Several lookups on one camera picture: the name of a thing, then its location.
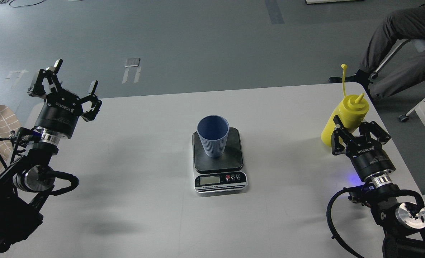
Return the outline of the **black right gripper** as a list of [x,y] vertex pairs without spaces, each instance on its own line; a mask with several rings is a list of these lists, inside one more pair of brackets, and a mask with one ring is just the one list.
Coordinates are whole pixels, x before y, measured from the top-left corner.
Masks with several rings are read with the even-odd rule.
[[335,129],[331,135],[331,150],[334,156],[345,154],[362,182],[370,176],[383,171],[396,170],[382,145],[391,140],[391,136],[376,122],[362,122],[359,126],[359,144],[355,145],[355,136],[343,125],[340,117],[332,119]]

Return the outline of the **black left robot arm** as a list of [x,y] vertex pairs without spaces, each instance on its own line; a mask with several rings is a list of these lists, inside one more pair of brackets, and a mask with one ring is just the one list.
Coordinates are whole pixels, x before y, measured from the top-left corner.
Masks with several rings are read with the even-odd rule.
[[33,126],[11,131],[0,138],[0,253],[27,239],[43,221],[40,213],[50,196],[76,189],[79,179],[49,166],[58,153],[61,139],[70,139],[79,118],[96,118],[102,101],[96,96],[98,81],[91,82],[88,94],[79,97],[62,87],[58,80],[62,59],[40,69],[32,80],[28,95],[44,104]]

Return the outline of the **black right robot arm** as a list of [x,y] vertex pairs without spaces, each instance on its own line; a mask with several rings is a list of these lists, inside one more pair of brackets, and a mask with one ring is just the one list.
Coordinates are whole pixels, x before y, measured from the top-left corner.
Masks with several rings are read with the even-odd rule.
[[354,136],[343,125],[339,116],[332,119],[335,129],[331,136],[333,155],[345,154],[351,161],[362,186],[344,188],[332,196],[326,219],[332,238],[347,252],[359,258],[334,227],[332,206],[342,194],[348,193],[354,204],[368,207],[375,223],[385,235],[382,253],[385,258],[425,258],[425,203],[412,190],[401,190],[390,178],[395,171],[382,145],[391,136],[375,122],[362,122],[359,136]]

